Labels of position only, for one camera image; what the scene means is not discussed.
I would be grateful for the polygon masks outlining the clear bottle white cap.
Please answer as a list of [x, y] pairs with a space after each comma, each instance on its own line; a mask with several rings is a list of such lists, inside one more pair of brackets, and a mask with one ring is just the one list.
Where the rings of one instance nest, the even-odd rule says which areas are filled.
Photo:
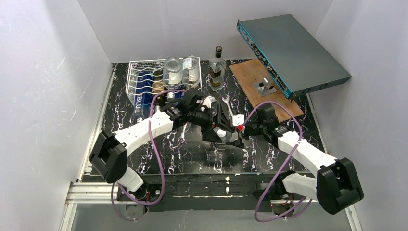
[[163, 64], [162, 83], [167, 90], [176, 90], [181, 85], [182, 62], [177, 57], [165, 59]]

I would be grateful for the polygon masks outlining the large clear round bottle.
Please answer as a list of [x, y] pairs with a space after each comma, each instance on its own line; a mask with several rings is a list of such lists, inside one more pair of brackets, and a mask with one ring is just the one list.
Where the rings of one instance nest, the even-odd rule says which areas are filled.
[[[217, 107], [215, 107], [215, 112], [213, 115], [213, 122], [214, 122], [214, 127], [217, 127]], [[219, 127], [217, 127], [217, 134], [219, 135], [219, 137], [222, 139], [222, 143], [217, 143], [219, 145], [224, 145], [227, 146], [228, 142], [230, 141], [231, 138], [231, 134], [230, 132], [224, 131], [222, 129], [220, 129]]]

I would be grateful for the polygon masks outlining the square bottle dark label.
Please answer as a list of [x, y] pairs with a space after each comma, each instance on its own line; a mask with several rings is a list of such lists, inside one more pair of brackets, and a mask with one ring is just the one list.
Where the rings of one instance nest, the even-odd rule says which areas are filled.
[[227, 68], [226, 61], [222, 58], [222, 47], [216, 46], [215, 56], [210, 59], [210, 87], [213, 91], [220, 91], [224, 87], [224, 78]]

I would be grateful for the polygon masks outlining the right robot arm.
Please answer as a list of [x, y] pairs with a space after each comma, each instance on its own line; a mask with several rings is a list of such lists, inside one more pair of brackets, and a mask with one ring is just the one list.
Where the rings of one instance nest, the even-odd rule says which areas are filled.
[[269, 196], [299, 195], [302, 199], [312, 199], [329, 214], [363, 200], [364, 193], [354, 163], [348, 158], [336, 158], [314, 147], [303, 138], [302, 130], [295, 131], [278, 122], [273, 106], [261, 103], [248, 117], [233, 115], [232, 126], [239, 138], [235, 145], [251, 136], [263, 136], [266, 141], [286, 152], [306, 167], [311, 177], [293, 170], [283, 171], [280, 167], [265, 189], [258, 191], [258, 201]]

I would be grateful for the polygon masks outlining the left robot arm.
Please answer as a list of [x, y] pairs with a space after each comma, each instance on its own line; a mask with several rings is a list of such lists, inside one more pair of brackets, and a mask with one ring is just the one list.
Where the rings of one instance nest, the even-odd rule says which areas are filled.
[[184, 90], [183, 93], [176, 104], [166, 103], [157, 112], [151, 106], [149, 116], [133, 126], [114, 133], [101, 131], [92, 147], [89, 155], [92, 166], [106, 183], [118, 183], [127, 189], [125, 194], [128, 194], [139, 190], [144, 181], [140, 174], [127, 165], [127, 159], [140, 146], [148, 141], [152, 143], [161, 175], [161, 192], [153, 202], [133, 199], [138, 204], [154, 205], [162, 199], [165, 192], [164, 168], [154, 143], [157, 136], [172, 132], [186, 123], [199, 126], [203, 141], [208, 142], [224, 142], [215, 128], [235, 132], [225, 102], [220, 102], [213, 108], [214, 97], [205, 97], [198, 89]]

